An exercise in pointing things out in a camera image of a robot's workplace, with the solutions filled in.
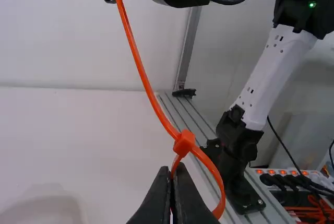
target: orange zip tie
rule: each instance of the orange zip tie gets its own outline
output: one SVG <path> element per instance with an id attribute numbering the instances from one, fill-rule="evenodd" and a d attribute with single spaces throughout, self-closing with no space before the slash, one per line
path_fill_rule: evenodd
<path id="1" fill-rule="evenodd" d="M 182 158 L 184 158 L 189 152 L 191 152 L 194 156 L 196 156 L 212 173 L 220 189 L 221 197 L 220 197 L 219 203 L 217 207 L 212 211 L 213 215 L 217 219 L 219 219 L 222 216 L 224 209 L 225 209 L 224 184 L 223 184 L 223 180 L 221 179 L 220 173 L 218 169 L 216 168 L 216 166 L 212 163 L 212 161 L 205 155 L 205 153 L 202 150 L 200 150 L 199 147 L 195 145 L 195 135 L 187 129 L 184 129 L 181 133 L 179 133 L 175 129 L 175 127 L 170 123 L 170 121 L 167 119 L 166 115 L 163 113 L 153 93 L 150 82 L 145 73 L 144 66 L 141 62 L 141 58 L 139 55 L 139 51 L 137 49 L 135 38 L 132 34 L 131 26 L 127 18 L 127 15 L 126 15 L 126 10 L 124 8 L 123 0 L 116 0 L 116 3 L 117 3 L 118 11 L 120 12 L 121 20 L 124 26 L 124 30 L 125 30 L 127 39 L 129 41 L 132 55 L 134 57 L 134 60 L 135 60 L 142 84 L 145 88 L 146 94 L 161 124 L 164 126 L 166 131 L 175 140 L 173 150 L 177 153 L 177 155 L 174 159 L 172 169 L 171 169 L 172 177 Z"/>

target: black mounting bracket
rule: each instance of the black mounting bracket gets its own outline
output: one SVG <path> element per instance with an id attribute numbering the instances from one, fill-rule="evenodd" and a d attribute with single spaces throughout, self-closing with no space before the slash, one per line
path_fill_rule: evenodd
<path id="1" fill-rule="evenodd" d="M 263 135 L 263 131 L 246 128 L 242 121 L 244 112 L 238 105 L 224 112 L 216 128 L 218 138 L 208 140 L 207 146 L 201 147 L 218 168 L 226 196 L 241 215 L 261 211 L 266 207 L 244 177 L 247 164 L 256 159 L 256 145 Z"/>

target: green led light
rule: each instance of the green led light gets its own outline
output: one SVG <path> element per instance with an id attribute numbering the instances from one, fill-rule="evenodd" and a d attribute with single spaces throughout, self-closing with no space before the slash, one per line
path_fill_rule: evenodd
<path id="1" fill-rule="evenodd" d="M 315 2 L 308 3 L 309 8 L 314 8 L 314 7 L 316 7 L 316 5 L 317 5 L 317 3 L 315 3 Z"/>

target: white wall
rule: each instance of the white wall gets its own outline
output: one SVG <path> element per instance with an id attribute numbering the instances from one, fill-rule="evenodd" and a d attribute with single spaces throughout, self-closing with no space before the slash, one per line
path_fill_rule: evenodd
<path id="1" fill-rule="evenodd" d="M 236 6 L 202 9 L 186 87 L 196 88 L 195 103 L 216 125 L 234 102 L 256 65 L 272 27 L 275 0 L 247 0 Z M 318 41 L 306 62 L 274 104 L 270 117 L 278 132 L 289 112 L 334 111 L 334 34 Z M 269 163 L 278 142 L 268 126 L 252 165 Z"/>
<path id="2" fill-rule="evenodd" d="M 187 9 L 125 0 L 155 89 L 172 89 Z M 141 89 L 117 7 L 103 0 L 0 0 L 0 85 Z"/>

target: white table surface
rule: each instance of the white table surface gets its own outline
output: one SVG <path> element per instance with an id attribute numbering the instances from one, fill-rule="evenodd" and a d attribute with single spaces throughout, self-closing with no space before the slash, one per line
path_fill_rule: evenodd
<path id="1" fill-rule="evenodd" d="M 57 188 L 75 195 L 87 223 L 125 223 L 175 157 L 144 92 L 0 88 L 0 114 L 0 220 L 25 195 Z M 192 159 L 184 163 L 213 209 Z"/>

